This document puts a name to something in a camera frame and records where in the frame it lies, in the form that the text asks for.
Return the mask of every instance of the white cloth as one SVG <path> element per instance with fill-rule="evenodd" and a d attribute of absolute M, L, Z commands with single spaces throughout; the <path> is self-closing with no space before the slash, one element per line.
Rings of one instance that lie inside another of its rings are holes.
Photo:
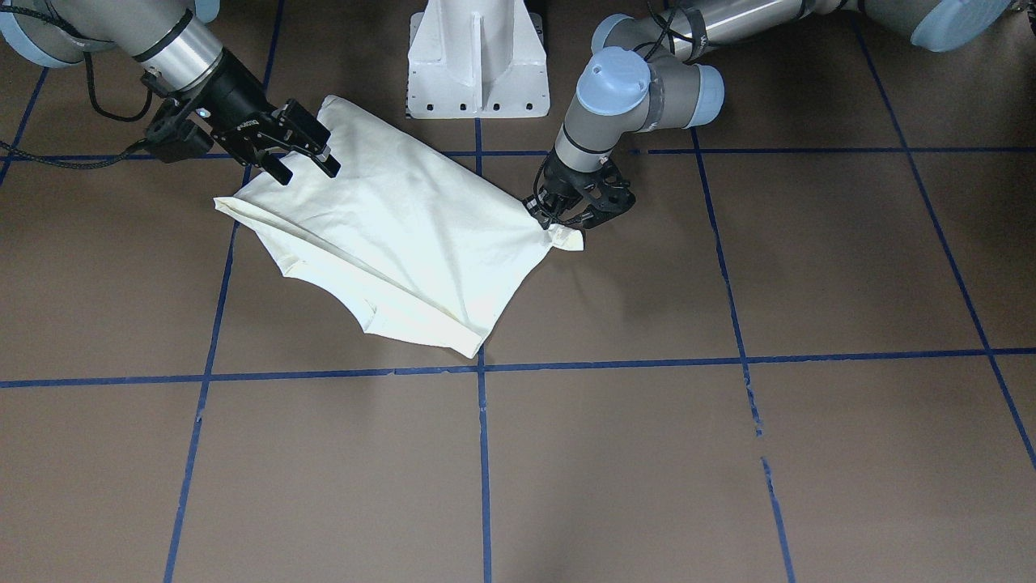
<path fill-rule="evenodd" d="M 526 274 L 582 233 L 543 230 L 521 202 L 359 107 L 328 95 L 317 118 L 342 163 L 328 178 L 289 153 L 215 207 L 258 233 L 285 276 L 323 287 L 364 332 L 472 358 Z"/>

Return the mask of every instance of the white plastic bracket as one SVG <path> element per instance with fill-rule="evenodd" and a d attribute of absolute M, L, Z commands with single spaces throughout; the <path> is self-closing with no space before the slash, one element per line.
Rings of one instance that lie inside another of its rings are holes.
<path fill-rule="evenodd" d="M 542 117 L 550 109 L 547 55 L 522 0 L 429 0 L 410 18 L 407 58 L 411 117 Z"/>

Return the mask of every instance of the white fabric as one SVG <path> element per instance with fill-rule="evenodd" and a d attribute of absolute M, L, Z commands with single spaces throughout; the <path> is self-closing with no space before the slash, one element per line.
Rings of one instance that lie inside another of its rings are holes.
<path fill-rule="evenodd" d="M 472 358 L 551 246 L 582 250 L 579 231 L 543 230 L 518 200 L 341 97 L 317 118 L 342 163 L 336 178 L 290 153 L 288 185 L 261 174 L 215 207 L 364 332 Z"/>

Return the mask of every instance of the white mounting base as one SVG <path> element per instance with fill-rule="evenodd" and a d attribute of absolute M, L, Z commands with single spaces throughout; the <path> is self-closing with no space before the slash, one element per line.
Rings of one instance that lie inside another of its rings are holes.
<path fill-rule="evenodd" d="M 407 57 L 411 117 L 542 117 L 550 109 L 547 55 L 522 0 L 429 0 L 410 18 Z"/>

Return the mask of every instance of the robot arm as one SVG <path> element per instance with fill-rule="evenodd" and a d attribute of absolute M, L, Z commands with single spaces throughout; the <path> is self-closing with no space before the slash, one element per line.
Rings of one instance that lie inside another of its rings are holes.
<path fill-rule="evenodd" d="M 201 155 L 214 138 L 240 164 L 260 166 L 282 184 L 291 171 L 274 155 L 276 148 L 308 155 L 328 176 L 338 173 L 327 128 L 294 99 L 280 109 L 270 105 L 262 84 L 205 26 L 203 18 L 214 18 L 219 2 L 5 0 L 4 5 L 42 11 L 76 33 L 0 13 L 8 42 L 33 62 L 69 66 L 86 52 L 118 47 L 140 63 L 142 82 L 165 98 L 144 145 L 163 162 Z M 194 112 L 211 126 L 211 138 L 189 118 Z"/>
<path fill-rule="evenodd" d="M 712 121 L 723 105 L 722 77 L 711 66 L 683 64 L 711 50 L 811 13 L 853 9 L 916 46 L 949 51 L 985 30 L 1009 1 L 677 0 L 640 20 L 608 17 L 594 32 L 594 55 L 525 207 L 544 228 L 591 228 L 628 210 L 636 198 L 611 159 L 612 148 L 627 132 Z M 572 214 L 580 202 L 585 209 Z"/>

